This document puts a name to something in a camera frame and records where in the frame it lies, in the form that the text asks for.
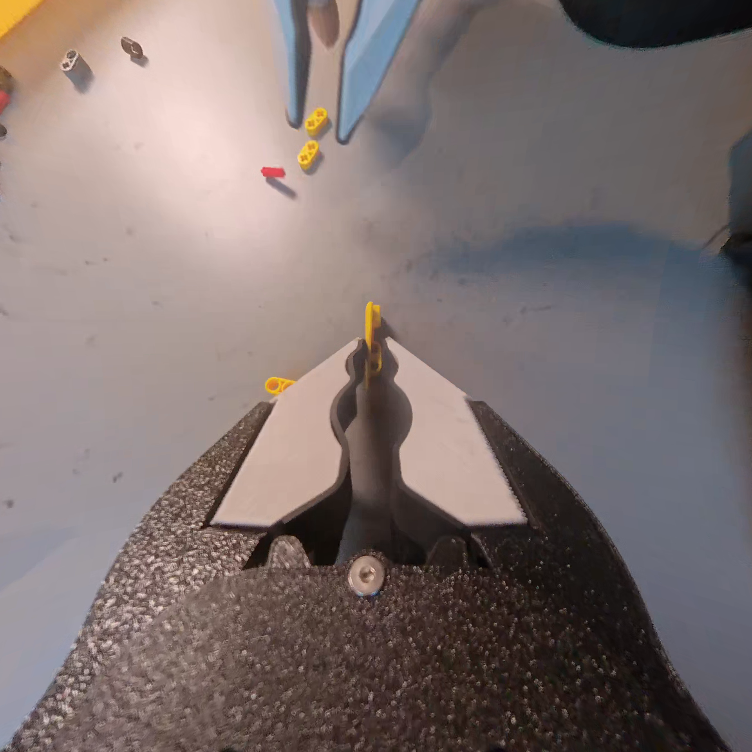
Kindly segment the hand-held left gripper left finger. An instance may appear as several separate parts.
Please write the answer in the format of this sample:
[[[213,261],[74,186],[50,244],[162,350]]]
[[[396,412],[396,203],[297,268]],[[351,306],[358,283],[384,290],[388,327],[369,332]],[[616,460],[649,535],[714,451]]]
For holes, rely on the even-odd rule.
[[[287,387],[233,472],[212,527],[272,528],[339,490],[350,467],[346,431],[368,349],[355,338]]]

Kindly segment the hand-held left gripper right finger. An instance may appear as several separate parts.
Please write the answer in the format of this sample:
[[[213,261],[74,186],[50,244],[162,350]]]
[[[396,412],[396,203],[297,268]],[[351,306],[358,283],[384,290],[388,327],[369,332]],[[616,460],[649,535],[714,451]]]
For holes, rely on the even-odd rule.
[[[399,479],[419,500],[465,528],[526,525],[527,516],[471,409],[468,395],[394,338],[394,385],[407,400]]]

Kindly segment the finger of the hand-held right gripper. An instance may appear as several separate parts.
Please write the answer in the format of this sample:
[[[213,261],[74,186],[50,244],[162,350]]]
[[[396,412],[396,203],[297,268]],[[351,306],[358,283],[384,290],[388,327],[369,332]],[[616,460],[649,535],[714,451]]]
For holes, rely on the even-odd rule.
[[[311,62],[311,34],[307,1],[276,1],[280,49],[284,61],[284,96],[287,122],[301,128],[305,119]]]
[[[390,69],[420,1],[359,1],[340,68],[336,141],[350,142]]]

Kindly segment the long yellow brick beam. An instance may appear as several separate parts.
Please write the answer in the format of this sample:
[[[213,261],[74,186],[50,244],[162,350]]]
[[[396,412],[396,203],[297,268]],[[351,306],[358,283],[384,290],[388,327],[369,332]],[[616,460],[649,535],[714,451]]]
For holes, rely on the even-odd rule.
[[[382,369],[381,344],[378,340],[378,330],[381,327],[381,306],[369,302],[365,307],[365,332],[364,340],[367,350],[365,364],[365,388],[370,388],[373,378],[376,378]]]

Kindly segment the grey desk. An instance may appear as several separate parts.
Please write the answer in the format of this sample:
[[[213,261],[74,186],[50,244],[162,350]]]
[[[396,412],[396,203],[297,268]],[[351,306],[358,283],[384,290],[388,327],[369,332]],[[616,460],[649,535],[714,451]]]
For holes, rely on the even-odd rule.
[[[427,2],[306,175],[272,23],[45,2],[2,40],[2,746],[149,507],[372,300],[584,497],[750,750],[750,293],[719,253],[750,31],[637,51],[556,2]]]

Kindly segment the person's right hand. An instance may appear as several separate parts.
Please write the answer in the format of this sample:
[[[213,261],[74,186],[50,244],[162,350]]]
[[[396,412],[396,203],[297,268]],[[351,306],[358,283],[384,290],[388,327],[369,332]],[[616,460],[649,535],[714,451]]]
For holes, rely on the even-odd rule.
[[[340,34],[337,1],[308,1],[307,18],[311,29],[326,49],[332,49]]]

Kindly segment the yellow storage bin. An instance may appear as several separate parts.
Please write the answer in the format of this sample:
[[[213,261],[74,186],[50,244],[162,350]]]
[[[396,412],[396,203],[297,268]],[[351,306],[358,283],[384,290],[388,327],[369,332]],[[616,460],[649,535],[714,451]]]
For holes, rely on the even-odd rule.
[[[1,0],[0,1],[0,35],[5,37],[17,27],[29,14],[42,4],[40,0]]]

